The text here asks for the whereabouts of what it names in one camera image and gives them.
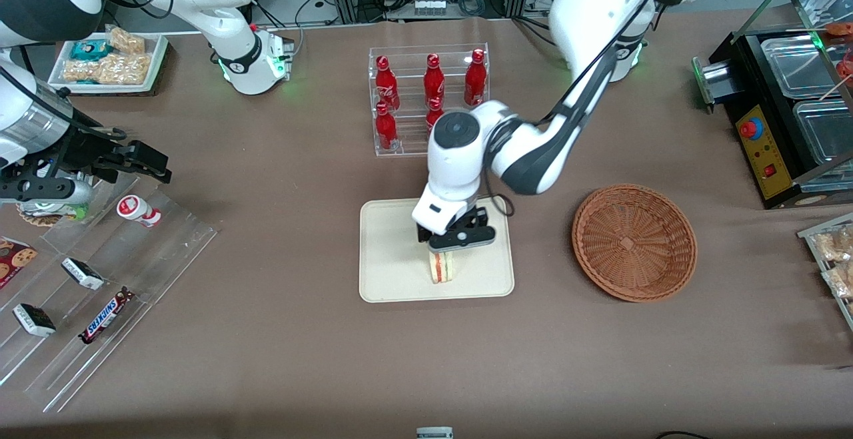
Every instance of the red bottle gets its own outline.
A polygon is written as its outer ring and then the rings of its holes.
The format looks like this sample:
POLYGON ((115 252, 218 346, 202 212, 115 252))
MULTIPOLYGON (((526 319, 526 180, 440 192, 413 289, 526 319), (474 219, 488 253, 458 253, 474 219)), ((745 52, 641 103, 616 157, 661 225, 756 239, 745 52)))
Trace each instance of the red bottle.
POLYGON ((379 135, 379 145, 385 151, 393 151, 399 147, 397 122, 388 112, 387 103, 376 105, 376 133, 379 135))
POLYGON ((427 136, 429 136, 429 133, 432 132, 432 127, 435 126, 435 123, 436 121, 438 121, 438 118, 441 117, 442 114, 444 114, 444 111, 441 110, 442 106, 444 106, 444 100, 442 100, 441 98, 429 99, 429 104, 427 105, 427 107, 429 107, 429 111, 426 112, 427 136))
POLYGON ((397 92, 397 77, 388 66, 388 57, 377 57, 376 68, 379 69, 376 73, 376 92, 379 93, 379 99, 396 111, 400 108, 400 93, 397 92))
POLYGON ((438 65, 438 54, 430 53, 426 58, 426 75, 424 75, 424 104, 429 104, 430 98, 441 98, 444 101, 444 73, 438 65))
POLYGON ((482 102, 482 96, 485 93, 485 80, 488 75, 485 72, 485 65, 482 60, 485 58, 485 53, 482 49, 475 49, 471 53, 471 65, 468 66, 468 71, 465 73, 465 104, 476 106, 482 102))

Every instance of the snickers bar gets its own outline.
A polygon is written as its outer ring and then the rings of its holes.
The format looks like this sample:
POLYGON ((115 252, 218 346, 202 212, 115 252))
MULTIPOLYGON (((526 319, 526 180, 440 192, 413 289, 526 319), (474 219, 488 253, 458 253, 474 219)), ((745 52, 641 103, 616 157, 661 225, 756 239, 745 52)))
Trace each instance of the snickers bar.
POLYGON ((107 326, 119 315, 119 312, 125 308, 125 304, 128 300, 131 300, 136 294, 133 294, 130 290, 127 290, 126 287, 122 286, 121 290, 110 299, 104 309, 101 309, 101 312, 98 313, 95 320, 89 324, 89 327, 83 331, 82 334, 79 335, 80 339, 83 339, 83 344, 92 344, 94 339, 97 339, 98 335, 103 332, 104 329, 107 329, 107 326))

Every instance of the beige tray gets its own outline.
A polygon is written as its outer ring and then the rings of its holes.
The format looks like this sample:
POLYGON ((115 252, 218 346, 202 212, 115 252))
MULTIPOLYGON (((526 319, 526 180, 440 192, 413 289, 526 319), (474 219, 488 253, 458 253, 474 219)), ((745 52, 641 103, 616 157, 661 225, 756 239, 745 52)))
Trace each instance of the beige tray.
MULTIPOLYGON (((502 199, 496 199, 503 205, 502 199)), ((417 239, 412 209, 417 199, 371 201, 362 206, 359 243, 359 293, 367 302, 464 299, 506 296, 515 287, 509 226, 488 199, 478 206, 488 211, 494 227, 492 244, 455 250, 454 278, 433 284, 426 244, 417 239)))

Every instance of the red button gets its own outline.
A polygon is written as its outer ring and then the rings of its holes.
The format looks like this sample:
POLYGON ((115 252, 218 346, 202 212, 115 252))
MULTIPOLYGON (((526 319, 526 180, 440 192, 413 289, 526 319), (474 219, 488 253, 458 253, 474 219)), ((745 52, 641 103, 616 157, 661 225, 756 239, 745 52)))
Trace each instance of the red button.
POLYGON ((740 135, 747 139, 752 139, 758 132, 758 126, 752 121, 747 121, 740 126, 740 135))

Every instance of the brown wicker basket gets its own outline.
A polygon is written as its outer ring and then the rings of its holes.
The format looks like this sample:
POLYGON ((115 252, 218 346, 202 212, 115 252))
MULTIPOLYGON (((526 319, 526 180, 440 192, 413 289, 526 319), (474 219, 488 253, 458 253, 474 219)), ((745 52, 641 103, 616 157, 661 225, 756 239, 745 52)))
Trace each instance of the brown wicker basket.
POLYGON ((575 213, 572 247, 595 284, 631 302, 673 296, 696 268, 696 236, 682 211, 637 185, 590 194, 575 213))

